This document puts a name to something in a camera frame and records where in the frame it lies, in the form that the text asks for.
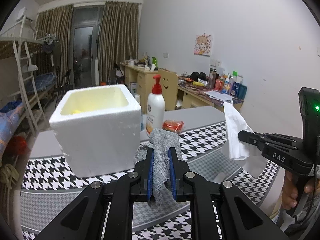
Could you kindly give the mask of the person right hand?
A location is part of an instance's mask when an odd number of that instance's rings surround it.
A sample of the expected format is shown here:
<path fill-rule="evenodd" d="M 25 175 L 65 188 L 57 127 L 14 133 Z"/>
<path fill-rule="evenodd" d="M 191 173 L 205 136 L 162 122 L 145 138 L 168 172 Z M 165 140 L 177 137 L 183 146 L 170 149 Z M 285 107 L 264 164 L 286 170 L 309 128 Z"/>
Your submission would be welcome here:
<path fill-rule="evenodd" d="M 319 193 L 319 179 L 315 183 L 314 179 L 310 179 L 304 186 L 305 193 L 312 193 L 316 188 L 316 193 Z M 298 190 L 293 183 L 293 174 L 285 171 L 284 183 L 282 187 L 281 204 L 285 210 L 290 210 L 297 204 Z"/>

